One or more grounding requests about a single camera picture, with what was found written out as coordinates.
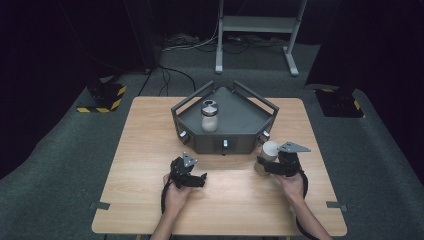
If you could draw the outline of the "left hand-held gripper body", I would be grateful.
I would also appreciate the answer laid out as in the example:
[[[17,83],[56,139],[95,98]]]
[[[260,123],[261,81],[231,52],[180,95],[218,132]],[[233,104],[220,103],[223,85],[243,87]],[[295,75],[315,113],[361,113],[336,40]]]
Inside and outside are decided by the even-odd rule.
[[[197,162],[197,159],[192,158],[186,152],[184,152],[181,157],[177,157],[171,162],[170,178],[177,188],[181,188],[184,186],[184,183],[191,181],[189,176]]]

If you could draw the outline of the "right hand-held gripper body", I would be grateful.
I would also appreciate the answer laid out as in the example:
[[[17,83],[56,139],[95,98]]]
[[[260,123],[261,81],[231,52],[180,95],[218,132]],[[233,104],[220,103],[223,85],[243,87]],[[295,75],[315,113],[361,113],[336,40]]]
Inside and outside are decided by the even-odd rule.
[[[298,154],[300,152],[310,152],[311,149],[294,142],[286,142],[277,148],[280,167],[279,175],[291,177],[302,170]]]

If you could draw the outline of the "white cylindrical canister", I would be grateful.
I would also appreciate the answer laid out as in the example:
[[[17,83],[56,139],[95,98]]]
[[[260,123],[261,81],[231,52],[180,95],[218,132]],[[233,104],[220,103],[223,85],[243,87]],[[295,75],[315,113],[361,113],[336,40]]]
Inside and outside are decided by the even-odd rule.
[[[277,142],[267,141],[262,145],[259,156],[265,161],[274,162],[278,157],[278,147],[279,144]],[[268,175],[268,172],[265,171],[264,166],[259,163],[259,160],[256,160],[254,168],[260,175]]]

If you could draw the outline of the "dark grey corner rack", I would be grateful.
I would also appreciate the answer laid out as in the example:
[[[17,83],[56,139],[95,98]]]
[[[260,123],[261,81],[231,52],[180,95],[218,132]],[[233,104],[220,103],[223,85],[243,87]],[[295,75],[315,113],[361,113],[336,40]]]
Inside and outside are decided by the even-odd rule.
[[[201,105],[219,105],[218,128],[204,132]],[[279,108],[238,81],[231,87],[208,82],[171,108],[179,140],[198,154],[249,154],[270,138]]]

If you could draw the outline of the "glass jar with silver lid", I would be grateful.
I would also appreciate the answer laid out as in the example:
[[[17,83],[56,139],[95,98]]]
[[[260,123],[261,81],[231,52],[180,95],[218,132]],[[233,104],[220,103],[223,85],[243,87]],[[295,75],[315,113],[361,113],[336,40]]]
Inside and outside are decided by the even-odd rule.
[[[204,132],[215,132],[218,128],[219,105],[214,100],[205,100],[201,105],[202,122]]]

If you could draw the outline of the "person's left hand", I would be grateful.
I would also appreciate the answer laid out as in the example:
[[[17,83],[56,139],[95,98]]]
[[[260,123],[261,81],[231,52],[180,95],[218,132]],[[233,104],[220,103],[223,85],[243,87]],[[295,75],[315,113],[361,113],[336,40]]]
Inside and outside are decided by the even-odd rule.
[[[177,216],[184,208],[193,187],[177,188],[169,175],[163,177],[164,188],[162,190],[161,204],[162,213],[167,216]]]

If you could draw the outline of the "person's right hand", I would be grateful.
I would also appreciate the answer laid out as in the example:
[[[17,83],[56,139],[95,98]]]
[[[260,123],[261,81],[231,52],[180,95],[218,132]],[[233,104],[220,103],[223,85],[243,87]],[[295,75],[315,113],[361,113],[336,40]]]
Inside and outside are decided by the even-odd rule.
[[[291,177],[276,175],[275,178],[279,181],[283,194],[290,203],[304,200],[303,179],[300,174]]]

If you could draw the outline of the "yellow black striped base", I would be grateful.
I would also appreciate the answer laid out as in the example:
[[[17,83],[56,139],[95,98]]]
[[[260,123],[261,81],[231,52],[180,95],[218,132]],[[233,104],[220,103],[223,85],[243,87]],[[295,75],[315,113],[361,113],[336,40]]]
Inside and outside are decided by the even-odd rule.
[[[362,118],[364,113],[352,88],[315,89],[315,96],[326,117]]]
[[[126,87],[118,83],[99,83],[88,86],[76,101],[79,113],[109,113],[115,111],[122,101]]]

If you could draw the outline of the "grey metal stand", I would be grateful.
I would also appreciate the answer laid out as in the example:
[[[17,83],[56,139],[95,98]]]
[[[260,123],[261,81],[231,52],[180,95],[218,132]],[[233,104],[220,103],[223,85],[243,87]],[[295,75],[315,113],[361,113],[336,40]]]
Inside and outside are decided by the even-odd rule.
[[[231,16],[224,14],[224,1],[219,0],[218,9],[218,40],[215,57],[215,72],[223,72],[223,34],[225,32],[258,32],[289,34],[290,39],[282,48],[290,74],[298,76],[299,71],[292,55],[292,50],[302,23],[303,14],[308,0],[299,0],[299,8],[295,17],[259,17]]]

